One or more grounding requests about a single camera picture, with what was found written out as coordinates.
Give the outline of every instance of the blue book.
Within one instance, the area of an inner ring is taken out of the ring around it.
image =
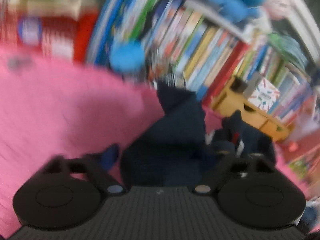
[[[112,26],[108,31],[108,33],[106,33],[107,38],[106,38],[104,50],[102,51],[102,54],[100,57],[100,62],[99,62],[100,65],[107,65],[109,63],[109,53],[113,45],[115,33],[121,27],[122,21],[124,19],[124,15],[126,14],[130,4],[132,4],[133,2],[134,0],[121,0],[121,5],[118,8],[115,20],[113,21]]]
[[[105,44],[113,22],[123,0],[107,0],[103,5],[87,50],[88,63],[105,65],[105,57],[101,60]]]
[[[281,86],[279,87],[279,91],[281,92],[281,97],[272,105],[269,109],[268,114],[272,114],[275,109],[280,105],[285,98],[287,98],[288,94],[292,92],[292,89],[299,86],[300,82],[299,79],[296,78],[294,74],[289,72],[285,77],[284,81],[282,82]]]
[[[290,111],[296,111],[302,105],[302,103],[312,95],[312,89],[308,86],[305,91],[299,95],[296,99],[292,100],[292,102],[278,114],[280,119],[283,119]]]
[[[202,98],[206,95],[207,91],[208,91],[208,88],[202,85],[199,88],[198,92],[196,93],[197,101],[201,101]]]
[[[189,45],[187,46],[187,48],[185,49],[185,51],[183,52],[183,54],[180,57],[179,63],[175,69],[176,73],[182,73],[184,71],[184,68],[186,67],[191,56],[193,55],[196,48],[198,47],[198,44],[200,43],[200,41],[202,39],[202,35],[204,34],[206,29],[207,29],[207,25],[202,23],[199,26],[199,28],[196,30],[195,35],[193,36]]]
[[[257,55],[256,61],[253,63],[252,68],[251,68],[251,70],[250,70],[250,72],[248,74],[247,81],[249,81],[252,78],[253,74],[256,71],[259,70],[259,66],[263,61],[263,58],[264,58],[264,56],[265,56],[265,54],[267,52],[267,49],[268,49],[268,45],[267,44],[264,45],[263,47],[261,47],[261,49],[260,49],[260,51],[259,51],[259,53]]]
[[[215,67],[215,63],[219,59],[222,51],[224,50],[224,48],[228,44],[228,42],[230,40],[230,35],[227,34],[226,37],[223,37],[223,36],[224,35],[222,34],[221,39],[223,39],[223,40],[222,41],[218,41],[217,46],[213,49],[211,55],[209,56],[209,58],[207,59],[206,63],[204,64],[204,66],[202,67],[201,71],[199,72],[197,78],[193,82],[193,84],[191,86],[191,90],[192,91],[197,92],[200,89],[200,87],[204,83],[205,79],[209,75],[211,69],[213,67]]]

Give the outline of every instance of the yellow book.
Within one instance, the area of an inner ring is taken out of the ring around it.
[[[191,60],[188,62],[185,71],[184,71],[184,77],[187,80],[191,73],[193,72],[193,69],[196,67],[197,62],[199,61],[200,57],[202,54],[206,51],[209,43],[213,39],[214,35],[216,34],[218,28],[216,27],[211,27],[207,29],[207,31],[204,34],[204,37],[202,38],[195,54],[191,58]]]

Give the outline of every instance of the book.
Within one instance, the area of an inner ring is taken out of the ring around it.
[[[175,32],[172,34],[172,36],[170,37],[170,41],[168,42],[166,48],[164,49],[164,57],[169,58],[170,55],[173,52],[173,49],[175,48],[176,42],[181,34],[181,32],[183,31],[184,27],[187,24],[187,21],[190,18],[192,11],[189,9],[186,9],[175,29]]]
[[[246,81],[249,81],[252,78],[253,74],[259,70],[260,64],[262,63],[263,58],[265,57],[267,49],[268,49],[268,45],[263,45],[260,48],[260,50],[257,54],[257,57],[256,57],[255,61],[253,62],[252,67],[250,68],[250,72],[246,78]]]
[[[215,35],[213,36],[213,39],[210,41],[207,48],[205,49],[205,51],[203,52],[203,54],[199,58],[198,62],[196,63],[196,66],[194,67],[191,75],[189,76],[189,78],[186,78],[186,88],[187,89],[191,90],[192,83],[198,77],[198,74],[201,71],[202,67],[209,59],[211,53],[213,52],[213,50],[215,49],[215,47],[219,41],[222,33],[223,33],[223,29],[221,29],[221,28],[215,33]]]
[[[186,44],[186,49],[178,60],[179,63],[175,69],[176,73],[182,73],[184,71],[185,66],[192,57],[193,53],[196,51],[196,48],[198,47],[198,44],[200,43],[206,29],[207,25],[205,23],[201,23],[199,28],[194,30],[193,36],[189,38],[189,42]]]
[[[206,51],[209,43],[212,41],[215,33],[217,32],[216,27],[210,27],[206,30],[205,34],[203,35],[203,39],[201,43],[199,44],[196,52],[194,53],[193,57],[188,62],[185,71],[184,76],[185,79],[188,80],[191,73],[193,72],[193,69],[196,67],[197,62],[199,61],[202,54]]]
[[[268,46],[266,54],[264,56],[264,59],[263,59],[263,61],[261,63],[261,66],[259,68],[259,73],[264,77],[267,74],[267,69],[268,69],[269,64],[270,64],[272,52],[273,52],[273,48],[271,46]]]
[[[202,18],[201,13],[196,11],[193,11],[192,14],[190,15],[190,18],[186,23],[186,26],[184,27],[183,31],[180,34],[179,41],[177,42],[177,45],[174,51],[172,52],[172,55],[170,56],[170,59],[172,60],[172,62],[176,62],[178,60],[180,53],[185,47],[185,44],[188,38],[191,36],[193,31],[195,30],[201,18]]]
[[[251,104],[268,112],[281,93],[268,79],[255,72],[243,95]]]
[[[242,41],[239,41],[237,43],[228,60],[225,62],[217,77],[214,79],[213,83],[208,88],[207,94],[202,101],[203,106],[209,107],[212,102],[212,99],[221,93],[224,86],[230,79],[232,73],[234,72],[235,68],[242,60],[244,55],[247,53],[248,48],[249,46]]]
[[[310,86],[306,86],[306,89],[298,95],[292,102],[284,108],[284,110],[278,114],[277,119],[282,122],[286,122],[286,116],[294,113],[299,109],[299,107],[303,104],[303,102],[312,95],[312,89]]]
[[[244,69],[251,62],[250,60],[252,59],[252,55],[253,55],[253,52],[254,52],[254,47],[255,47],[255,44],[257,43],[257,39],[259,37],[260,37],[260,31],[259,30],[255,30],[254,33],[253,33],[253,38],[252,38],[252,42],[251,42],[251,45],[250,45],[250,49],[248,50],[247,54],[243,58],[242,63],[239,66],[237,72],[234,73],[237,77],[241,77],[241,73],[244,72]]]
[[[178,27],[178,24],[183,16],[185,10],[186,10],[185,7],[179,8],[176,15],[174,16],[170,26],[168,27],[166,34],[164,35],[164,38],[159,46],[159,56],[164,55],[165,48],[167,47],[168,43],[172,40],[172,37],[175,36],[176,29]]]
[[[273,80],[274,75],[280,64],[280,61],[281,61],[281,57],[279,56],[278,52],[274,50],[271,56],[271,61],[270,61],[267,73],[266,73],[266,79],[268,79],[269,81]]]
[[[210,71],[212,68],[215,67],[215,63],[221,56],[222,51],[228,44],[231,36],[229,35],[228,31],[224,31],[223,34],[221,35],[216,47],[212,51],[210,57],[207,59],[205,65],[202,67],[201,71],[199,72],[196,80],[192,84],[192,91],[198,92],[202,84],[204,83],[205,79],[209,75]]]
[[[146,50],[148,50],[151,47],[151,44],[153,44],[153,46],[156,48],[160,46],[181,3],[182,3],[182,0],[169,0],[166,8],[164,9],[163,14],[157,21],[156,26],[154,27],[151,37],[149,38],[145,46]]]
[[[286,64],[286,62],[284,60],[282,60],[281,63],[279,64],[278,70],[275,73],[275,76],[272,80],[272,84],[277,88],[279,88],[281,86],[285,77],[289,73],[289,69],[285,66],[285,64]]]
[[[117,44],[117,39],[115,41],[115,36],[117,35],[119,29],[121,28],[124,15],[127,13],[128,7],[133,2],[134,2],[134,0],[123,0],[122,1],[122,4],[121,4],[119,11],[117,13],[117,16],[112,24],[110,32],[107,34],[105,49],[103,50],[103,52],[101,54],[101,58],[100,58],[100,63],[102,65],[105,65],[108,62],[108,55],[111,50],[111,47],[114,45],[114,43]]]
[[[110,32],[121,3],[122,0],[106,0],[104,3],[97,23],[92,31],[92,36],[86,53],[86,63],[100,63],[100,57],[104,50],[107,35]]]
[[[210,85],[214,82],[215,78],[223,68],[224,64],[228,60],[229,56],[231,55],[233,49],[238,43],[238,39],[232,38],[229,42],[226,48],[223,50],[221,57],[219,60],[216,62],[216,64],[213,66],[212,70],[210,71],[209,75],[205,79],[204,83],[202,86],[199,88],[197,92],[197,99],[200,101],[204,96],[207,94],[208,88]]]
[[[234,72],[233,72],[233,74],[232,74],[233,76],[237,76],[237,74],[238,74],[238,72],[239,72],[239,69],[240,69],[243,61],[244,61],[244,57],[241,59],[241,61],[239,62],[239,64],[238,64],[237,67],[235,68],[235,70],[234,70]]]
[[[128,13],[124,16],[121,29],[117,34],[117,41],[126,41],[129,38],[147,1],[148,0],[135,0],[135,2],[131,3],[131,6],[128,8]]]
[[[266,41],[267,37],[264,34],[261,34],[257,37],[257,40],[252,48],[252,56],[240,75],[243,81],[246,81],[248,79],[251,68],[253,67],[253,64],[256,62],[257,57],[259,56],[261,48],[265,46]]]
[[[155,6],[157,0],[148,0],[145,7],[143,8],[139,18],[137,19],[137,22],[130,34],[129,40],[136,40],[138,36],[140,35],[141,31],[144,28],[144,23],[147,18],[147,14],[149,11],[153,9]]]
[[[272,114],[278,105],[282,105],[285,98],[290,96],[292,90],[295,90],[296,87],[300,86],[299,80],[293,75],[292,73],[288,73],[285,80],[282,82],[281,86],[279,87],[279,91],[281,92],[281,98],[277,100],[273,106],[269,109],[268,114]]]

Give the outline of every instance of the pink rug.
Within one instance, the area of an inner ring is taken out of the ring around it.
[[[164,113],[156,91],[133,86],[106,70],[48,60],[0,46],[0,234],[20,224],[12,208],[19,187],[53,155],[74,158],[122,148]],[[19,56],[26,64],[9,69]],[[221,126],[212,111],[207,130]],[[118,165],[111,174],[120,179]]]

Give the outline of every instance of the colorful book cover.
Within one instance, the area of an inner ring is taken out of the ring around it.
[[[153,28],[151,37],[148,39],[148,42],[146,42],[146,51],[148,51],[152,45],[156,48],[160,46],[163,37],[174,19],[181,3],[182,0],[169,0],[163,14],[158,19],[156,26]]]
[[[225,50],[221,54],[220,59],[217,61],[217,63],[215,64],[215,66],[212,68],[209,75],[205,79],[204,84],[203,84],[205,87],[208,88],[213,83],[214,79],[216,78],[216,76],[218,75],[218,73],[220,72],[222,67],[224,66],[225,62],[228,60],[230,54],[232,53],[232,51],[235,48],[235,46],[237,45],[237,43],[238,43],[238,39],[236,39],[235,37],[233,37],[229,41]]]
[[[243,95],[257,108],[268,112],[281,93],[268,79],[255,72]]]
[[[105,50],[101,54],[102,65],[105,65],[106,63],[108,63],[108,54],[109,54],[111,47],[114,43],[114,37],[115,37],[116,33],[118,32],[118,29],[121,27],[123,17],[125,15],[125,13],[127,12],[126,10],[127,10],[128,6],[131,3],[132,3],[132,0],[123,0],[121,6],[119,8],[116,19],[113,22],[113,25],[111,27],[109,34],[107,35]]]
[[[266,79],[268,79],[269,81],[273,80],[274,75],[279,67],[280,61],[281,61],[281,57],[279,56],[278,52],[274,50],[267,73],[266,73]]]
[[[266,55],[264,56],[264,59],[261,63],[260,69],[259,69],[259,73],[264,77],[266,76],[267,68],[270,64],[272,52],[273,52],[273,48],[271,46],[268,46],[267,51],[266,51]]]
[[[206,51],[209,43],[212,41],[216,32],[217,32],[216,27],[210,27],[205,32],[201,43],[199,44],[196,52],[194,53],[193,57],[191,58],[191,60],[189,61],[189,63],[187,64],[187,66],[185,68],[184,77],[186,80],[189,79],[190,75],[193,72],[193,69],[196,67],[196,64],[198,63],[198,61],[202,57],[202,54]]]
[[[132,6],[128,8],[128,13],[124,16],[123,24],[117,35],[117,41],[124,41],[129,38],[135,23],[140,16],[143,8],[145,7],[148,0],[136,0],[132,3]]]
[[[99,64],[107,35],[116,18],[122,0],[107,0],[102,7],[97,23],[92,32],[86,54],[86,62]]]
[[[188,22],[186,23],[183,31],[181,32],[181,35],[179,37],[179,41],[177,42],[177,45],[176,45],[174,51],[172,52],[172,55],[170,56],[170,59],[173,62],[176,62],[178,60],[180,53],[182,52],[187,40],[189,39],[189,37],[191,36],[193,31],[195,30],[201,17],[202,17],[201,13],[196,12],[196,11],[192,12],[192,14],[190,15]]]
[[[250,72],[248,74],[248,77],[246,78],[247,81],[249,81],[253,74],[259,70],[259,67],[263,61],[263,58],[265,57],[266,51],[268,49],[268,45],[264,45],[258,52],[257,58],[254,61],[254,63],[252,64],[252,67],[250,69]]]
[[[213,83],[208,88],[207,94],[202,100],[203,106],[209,107],[213,98],[215,98],[221,93],[226,83],[230,79],[232,73],[234,72],[235,68],[247,53],[248,49],[249,46],[246,43],[242,41],[239,41],[237,43],[231,55],[228,57],[222,69],[218,73],[217,77],[214,79]]]
[[[172,54],[172,52],[176,46],[176,43],[179,39],[179,36],[181,35],[181,32],[185,28],[185,26],[190,18],[191,13],[192,13],[192,10],[190,10],[190,9],[186,9],[184,11],[184,13],[183,13],[178,25],[177,25],[175,32],[170,37],[170,41],[168,42],[166,48],[164,49],[164,56],[166,58],[169,58],[170,55]]]
[[[164,38],[159,46],[159,55],[164,55],[165,48],[167,47],[167,45],[171,41],[172,37],[174,37],[174,34],[175,34],[177,27],[178,27],[178,24],[183,16],[185,10],[186,9],[184,7],[181,7],[180,9],[178,9],[176,15],[174,16],[166,34],[164,35]]]
[[[192,74],[190,75],[190,77],[188,79],[186,79],[186,88],[187,89],[191,90],[193,82],[195,81],[196,78],[198,78],[198,75],[199,75],[201,69],[203,68],[203,66],[205,65],[205,63],[207,62],[207,60],[209,59],[209,57],[213,53],[213,51],[216,49],[216,46],[218,45],[218,42],[219,42],[222,34],[223,34],[223,29],[220,28],[216,32],[216,34],[213,37],[213,39],[211,40],[211,42],[209,43],[207,49],[201,55],[201,58],[199,59],[195,68],[193,69]]]
[[[275,77],[272,80],[272,84],[279,88],[282,82],[284,81],[285,77],[289,73],[289,69],[285,66],[286,62],[284,60],[281,61],[278,70],[275,74]]]
[[[196,48],[198,47],[198,44],[200,43],[206,29],[207,25],[205,23],[201,23],[199,28],[194,30],[193,37],[190,37],[189,42],[187,42],[188,44],[186,44],[186,49],[178,60],[179,63],[175,70],[176,73],[182,73],[184,71],[188,61],[196,51]]]
[[[149,11],[153,9],[155,6],[157,0],[148,0],[145,7],[143,8],[139,18],[137,19],[137,22],[135,24],[135,27],[132,30],[132,33],[130,34],[129,40],[135,40],[140,35],[141,31],[144,28],[144,23],[147,18],[147,14]]]
[[[197,92],[200,89],[203,82],[205,81],[205,79],[209,75],[211,69],[215,67],[215,63],[217,62],[217,60],[221,56],[221,53],[224,50],[224,48],[226,47],[226,45],[228,44],[230,38],[231,38],[231,36],[228,34],[228,32],[224,31],[220,40],[218,41],[217,46],[214,48],[214,50],[211,53],[210,57],[208,58],[207,62],[202,67],[196,80],[193,82],[192,88],[191,88],[192,91]]]

